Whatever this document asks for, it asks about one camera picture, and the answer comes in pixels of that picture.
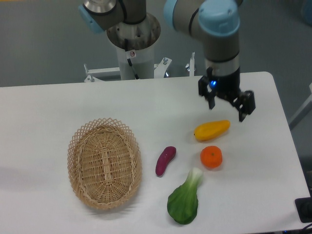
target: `green leaf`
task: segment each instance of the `green leaf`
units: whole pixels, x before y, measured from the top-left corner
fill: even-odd
[[[197,216],[197,187],[202,177],[203,172],[200,169],[191,169],[186,181],[168,197],[168,213],[177,223],[189,224]]]

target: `fake fruit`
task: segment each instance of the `fake fruit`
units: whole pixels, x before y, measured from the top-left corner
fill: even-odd
[[[197,187],[202,180],[203,172],[192,168],[186,181],[168,197],[168,213],[177,223],[189,224],[195,219],[198,208]]]
[[[222,152],[216,146],[208,146],[200,153],[201,163],[209,168],[216,168],[222,163]]]
[[[165,173],[165,170],[171,162],[172,159],[176,156],[176,148],[173,146],[168,146],[164,149],[161,155],[158,158],[156,164],[156,175],[162,176]]]
[[[211,140],[227,131],[230,125],[231,123],[228,120],[204,123],[195,128],[194,135],[200,141]]]

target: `robotic arm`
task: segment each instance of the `robotic arm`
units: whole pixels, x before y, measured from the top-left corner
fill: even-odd
[[[121,79],[154,77],[152,45],[160,24],[146,12],[146,0],[85,0],[78,9],[93,32],[106,31],[117,50]]]
[[[202,42],[206,76],[198,82],[199,95],[209,108],[215,96],[228,101],[239,111],[239,121],[255,109],[253,91],[242,92],[239,70],[239,15],[242,0],[167,0],[164,16],[167,23]]]
[[[209,108],[215,97],[229,102],[243,121],[255,109],[253,91],[240,90],[239,15],[242,0],[167,0],[164,16],[167,23],[203,44],[206,75],[198,82],[199,95],[205,97]],[[159,38],[160,25],[146,13],[146,0],[85,0],[80,13],[94,32],[107,30],[111,43],[124,51],[144,51]],[[154,63],[138,63],[126,58],[120,63],[125,77],[149,78]]]

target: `white table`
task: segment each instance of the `white table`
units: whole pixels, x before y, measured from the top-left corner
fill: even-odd
[[[213,110],[198,96],[199,77],[0,88],[0,234],[242,234],[298,229],[294,200],[308,197],[273,77],[241,75],[255,92],[256,109],[240,123],[238,112],[216,99]],[[67,172],[74,132],[103,117],[121,120],[140,146],[143,177],[137,195],[108,212],[89,209],[75,196]],[[228,119],[228,133],[199,143],[194,128]],[[155,175],[166,146],[177,156]],[[223,164],[205,169],[200,151],[216,145]],[[167,197],[192,167],[204,171],[198,214],[179,226]]]

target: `metal bracket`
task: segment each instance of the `metal bracket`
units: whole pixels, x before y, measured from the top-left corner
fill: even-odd
[[[154,78],[164,78],[172,59],[164,57],[159,64],[154,64]],[[87,64],[84,64],[85,73],[87,78],[84,82],[103,81],[96,77],[109,77],[120,75],[119,67],[103,68],[103,69],[88,69]]]
[[[312,110],[312,83],[310,84],[311,95],[304,101],[299,109],[290,118],[289,129],[294,129],[295,126]]]

